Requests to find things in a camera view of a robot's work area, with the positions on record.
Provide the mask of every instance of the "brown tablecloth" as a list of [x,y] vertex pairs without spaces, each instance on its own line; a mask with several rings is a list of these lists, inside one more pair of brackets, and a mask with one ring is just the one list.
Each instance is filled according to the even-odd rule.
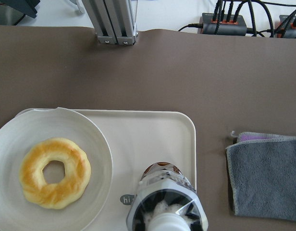
[[0,26],[0,128],[23,109],[57,106],[188,115],[209,230],[296,231],[233,215],[225,158],[232,130],[296,135],[296,39],[152,30],[116,46],[91,28]]

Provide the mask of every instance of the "gray towel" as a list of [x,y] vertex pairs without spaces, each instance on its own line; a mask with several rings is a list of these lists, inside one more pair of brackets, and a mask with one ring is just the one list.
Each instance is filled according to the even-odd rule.
[[241,133],[227,148],[238,216],[296,221],[296,137]]

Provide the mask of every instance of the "metal bracket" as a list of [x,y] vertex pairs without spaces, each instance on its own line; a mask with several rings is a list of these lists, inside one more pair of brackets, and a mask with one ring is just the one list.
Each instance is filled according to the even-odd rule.
[[100,43],[133,45],[138,35],[131,0],[83,0]]

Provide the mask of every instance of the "bottle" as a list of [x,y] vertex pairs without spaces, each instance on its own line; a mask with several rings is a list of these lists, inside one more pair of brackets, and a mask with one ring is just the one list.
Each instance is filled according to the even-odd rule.
[[139,182],[126,219],[129,231],[207,231],[208,221],[189,180],[174,165],[152,164]]

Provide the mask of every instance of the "bagel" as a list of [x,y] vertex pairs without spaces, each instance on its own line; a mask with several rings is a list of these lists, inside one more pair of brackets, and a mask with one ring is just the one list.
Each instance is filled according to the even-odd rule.
[[[59,183],[48,184],[43,168],[50,161],[64,163],[65,176]],[[86,153],[66,138],[51,138],[36,144],[25,155],[19,181],[25,198],[44,208],[62,209],[79,199],[90,179]]]

